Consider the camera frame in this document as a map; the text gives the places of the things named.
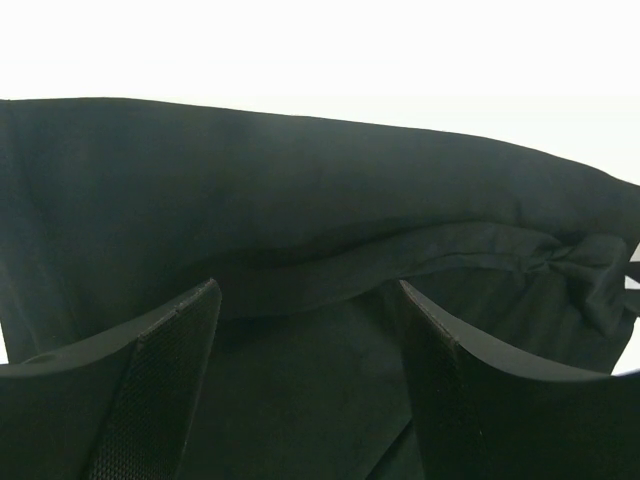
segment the white background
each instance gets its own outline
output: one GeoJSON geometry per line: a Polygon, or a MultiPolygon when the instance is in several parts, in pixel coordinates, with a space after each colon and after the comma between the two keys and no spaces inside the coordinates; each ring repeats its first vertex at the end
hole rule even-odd
{"type": "MultiPolygon", "coordinates": [[[[0,98],[132,97],[471,133],[640,184],[631,1],[21,1],[0,3],[0,20],[0,98]]],[[[637,368],[640,334],[615,373],[637,368]]]]}

